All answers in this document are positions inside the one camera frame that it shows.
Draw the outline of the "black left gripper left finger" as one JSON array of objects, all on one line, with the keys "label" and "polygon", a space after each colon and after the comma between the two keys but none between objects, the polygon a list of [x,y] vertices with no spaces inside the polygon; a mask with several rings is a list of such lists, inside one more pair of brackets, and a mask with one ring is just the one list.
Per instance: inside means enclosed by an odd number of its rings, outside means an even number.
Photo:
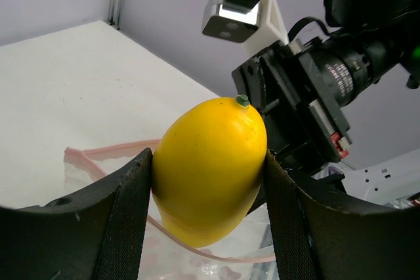
[{"label": "black left gripper left finger", "polygon": [[152,151],[47,205],[1,209],[2,279],[136,279]]}]

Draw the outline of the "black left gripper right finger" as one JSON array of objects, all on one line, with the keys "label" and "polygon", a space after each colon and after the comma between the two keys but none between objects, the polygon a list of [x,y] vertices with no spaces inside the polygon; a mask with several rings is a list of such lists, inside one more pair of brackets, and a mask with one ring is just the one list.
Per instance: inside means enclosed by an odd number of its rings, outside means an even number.
[{"label": "black left gripper right finger", "polygon": [[264,189],[280,279],[418,279],[419,208],[349,196],[268,154]]}]

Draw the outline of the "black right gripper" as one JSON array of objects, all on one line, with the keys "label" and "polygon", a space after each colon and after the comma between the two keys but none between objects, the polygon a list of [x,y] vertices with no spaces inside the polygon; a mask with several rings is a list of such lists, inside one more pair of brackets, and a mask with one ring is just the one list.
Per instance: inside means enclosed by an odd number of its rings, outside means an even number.
[{"label": "black right gripper", "polygon": [[391,41],[292,41],[261,50],[232,78],[262,115],[276,159],[312,175],[348,155],[350,125],[342,109],[398,60]]}]

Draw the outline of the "clear zip top bag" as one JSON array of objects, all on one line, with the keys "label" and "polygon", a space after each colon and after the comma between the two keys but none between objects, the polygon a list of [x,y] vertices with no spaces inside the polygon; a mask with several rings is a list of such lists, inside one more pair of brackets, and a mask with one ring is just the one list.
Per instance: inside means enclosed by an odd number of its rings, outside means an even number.
[{"label": "clear zip top bag", "polygon": [[[111,174],[157,140],[143,140],[64,152],[64,187],[73,193]],[[139,279],[277,279],[276,259],[266,205],[248,214],[221,241],[194,250],[175,239],[161,225],[161,216],[149,202]]]}]

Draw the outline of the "yellow lemon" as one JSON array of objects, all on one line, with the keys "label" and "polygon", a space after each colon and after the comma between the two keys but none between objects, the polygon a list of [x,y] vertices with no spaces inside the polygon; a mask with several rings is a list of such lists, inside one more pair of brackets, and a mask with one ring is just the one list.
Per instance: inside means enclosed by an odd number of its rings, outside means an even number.
[{"label": "yellow lemon", "polygon": [[246,95],[204,101],[165,132],[152,159],[163,227],[193,248],[226,237],[262,184],[266,127]]}]

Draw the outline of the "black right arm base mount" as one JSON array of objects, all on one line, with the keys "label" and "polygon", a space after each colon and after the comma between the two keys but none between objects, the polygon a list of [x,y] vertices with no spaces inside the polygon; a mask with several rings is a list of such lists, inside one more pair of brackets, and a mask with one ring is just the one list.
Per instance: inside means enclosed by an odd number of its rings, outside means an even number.
[{"label": "black right arm base mount", "polygon": [[346,193],[361,200],[400,210],[419,206],[418,149],[364,169],[330,163],[313,178],[331,179],[333,174],[343,174]]}]

